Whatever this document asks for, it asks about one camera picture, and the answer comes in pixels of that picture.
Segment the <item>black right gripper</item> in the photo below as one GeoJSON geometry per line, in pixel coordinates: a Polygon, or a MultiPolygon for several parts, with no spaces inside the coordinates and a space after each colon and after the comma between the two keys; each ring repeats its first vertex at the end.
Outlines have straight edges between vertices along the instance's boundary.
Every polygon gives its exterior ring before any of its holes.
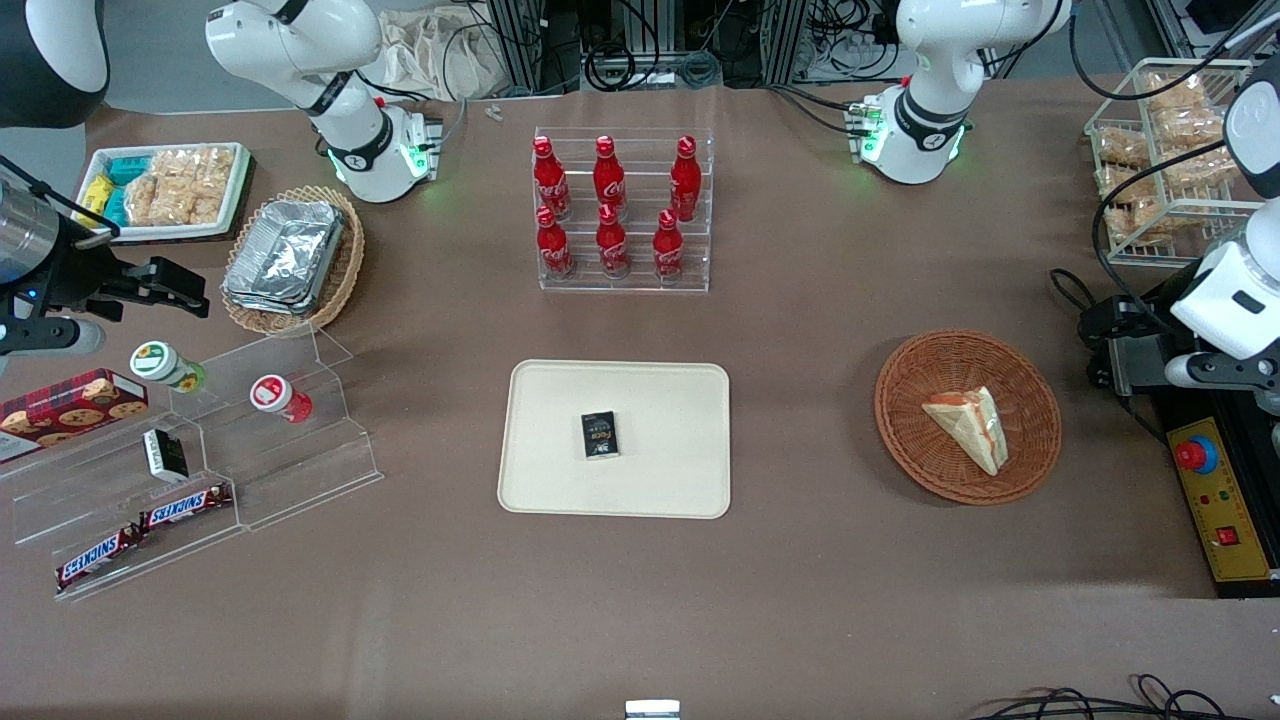
{"type": "Polygon", "coordinates": [[[110,322],[123,316],[123,304],[163,305],[206,319],[206,279],[166,258],[148,259],[148,291],[132,275],[136,265],[118,259],[110,232],[91,231],[58,218],[58,237],[49,256],[20,278],[20,310],[45,316],[55,310],[88,313],[110,322]]]}

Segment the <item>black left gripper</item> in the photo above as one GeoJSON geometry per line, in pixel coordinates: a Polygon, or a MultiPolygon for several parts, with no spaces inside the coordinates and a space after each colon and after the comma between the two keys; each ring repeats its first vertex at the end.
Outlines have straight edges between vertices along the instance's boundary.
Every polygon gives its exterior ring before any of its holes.
{"type": "MultiPolygon", "coordinates": [[[[1196,333],[1172,315],[1172,305],[1184,290],[1149,290],[1143,300],[1162,324],[1156,324],[1161,351],[1199,351],[1196,333]]],[[[1098,302],[1098,310],[1084,310],[1076,322],[1076,336],[1087,348],[1097,348],[1111,340],[1149,334],[1149,313],[1144,305],[1128,296],[1111,296],[1098,302]]]]}

